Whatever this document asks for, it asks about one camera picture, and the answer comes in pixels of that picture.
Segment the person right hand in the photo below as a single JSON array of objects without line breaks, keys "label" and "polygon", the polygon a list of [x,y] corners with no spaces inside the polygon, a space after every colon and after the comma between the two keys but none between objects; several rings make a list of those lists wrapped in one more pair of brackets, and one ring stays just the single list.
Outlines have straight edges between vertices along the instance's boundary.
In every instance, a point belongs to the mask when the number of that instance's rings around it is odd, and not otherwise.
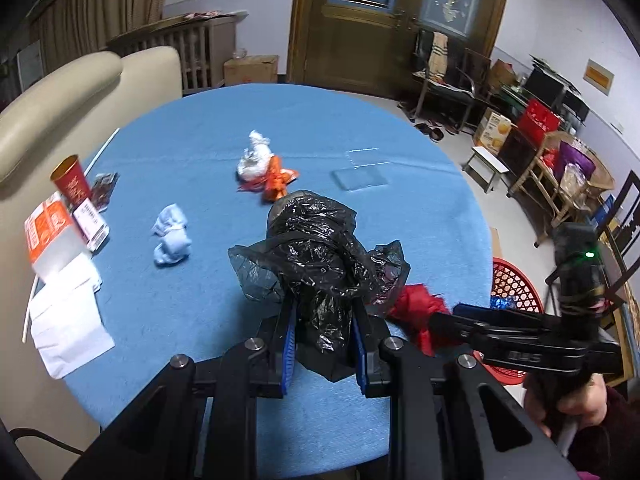
[{"label": "person right hand", "polygon": [[[541,431],[547,437],[551,437],[552,430],[544,423],[547,418],[544,404],[536,396],[541,388],[532,374],[525,377],[524,388],[524,410]],[[559,400],[558,411],[567,416],[577,417],[580,428],[600,425],[608,412],[608,390],[603,375],[592,374],[589,382],[582,388],[564,396]]]}]

